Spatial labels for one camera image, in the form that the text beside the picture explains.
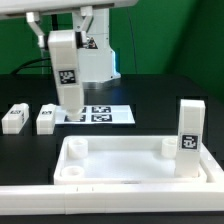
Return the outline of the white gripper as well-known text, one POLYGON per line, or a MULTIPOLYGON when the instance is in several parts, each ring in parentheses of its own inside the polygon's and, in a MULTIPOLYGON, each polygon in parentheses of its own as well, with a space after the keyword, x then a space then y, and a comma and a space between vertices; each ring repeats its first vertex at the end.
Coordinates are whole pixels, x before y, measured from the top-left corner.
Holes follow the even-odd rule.
POLYGON ((40 49, 47 48, 46 35, 40 27, 40 14, 51 15, 71 12, 80 8, 82 18, 78 27, 76 42, 78 45, 87 44, 86 32, 93 19, 93 8, 120 8, 134 6, 139 0, 0 0, 0 20, 23 18, 38 38, 40 49))

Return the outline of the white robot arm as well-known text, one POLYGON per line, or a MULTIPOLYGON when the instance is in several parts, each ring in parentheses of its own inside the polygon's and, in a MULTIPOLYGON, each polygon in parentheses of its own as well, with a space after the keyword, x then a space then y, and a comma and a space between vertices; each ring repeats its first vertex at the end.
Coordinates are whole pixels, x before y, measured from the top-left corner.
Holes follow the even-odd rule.
POLYGON ((90 18, 93 26, 86 49, 79 52, 81 74, 88 89, 103 88, 116 82, 121 75, 116 71, 115 52, 109 43, 109 9, 130 7, 139 0, 0 0, 0 20, 31 17, 30 25, 41 15, 72 13, 73 29, 84 29, 82 19, 90 18))

